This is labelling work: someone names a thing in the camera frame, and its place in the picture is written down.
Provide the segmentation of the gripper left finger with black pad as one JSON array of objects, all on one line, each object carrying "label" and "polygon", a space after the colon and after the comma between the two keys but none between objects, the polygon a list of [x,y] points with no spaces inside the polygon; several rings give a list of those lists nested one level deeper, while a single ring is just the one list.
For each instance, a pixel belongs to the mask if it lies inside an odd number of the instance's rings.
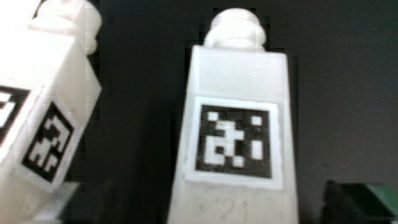
[{"label": "gripper left finger with black pad", "polygon": [[38,213],[41,224],[111,224],[114,184],[66,182]]}]

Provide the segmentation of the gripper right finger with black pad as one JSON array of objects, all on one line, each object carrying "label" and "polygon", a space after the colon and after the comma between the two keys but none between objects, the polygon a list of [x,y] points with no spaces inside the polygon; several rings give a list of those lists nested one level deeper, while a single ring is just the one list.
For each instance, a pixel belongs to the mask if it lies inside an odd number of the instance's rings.
[{"label": "gripper right finger with black pad", "polygon": [[320,224],[398,224],[398,190],[381,183],[329,180]]}]

